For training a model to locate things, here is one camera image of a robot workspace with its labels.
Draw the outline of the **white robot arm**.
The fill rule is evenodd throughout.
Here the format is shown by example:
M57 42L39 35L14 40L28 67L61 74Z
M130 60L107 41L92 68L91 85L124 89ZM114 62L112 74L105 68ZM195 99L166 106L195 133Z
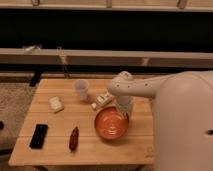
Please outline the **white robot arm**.
M112 79L115 96L152 98L155 171L213 171L213 71Z

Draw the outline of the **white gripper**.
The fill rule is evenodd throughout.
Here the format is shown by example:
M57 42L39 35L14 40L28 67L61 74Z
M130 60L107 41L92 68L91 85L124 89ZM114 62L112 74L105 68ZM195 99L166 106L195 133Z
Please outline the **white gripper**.
M133 109L133 98L131 96L117 96L116 108L122 114L130 115Z

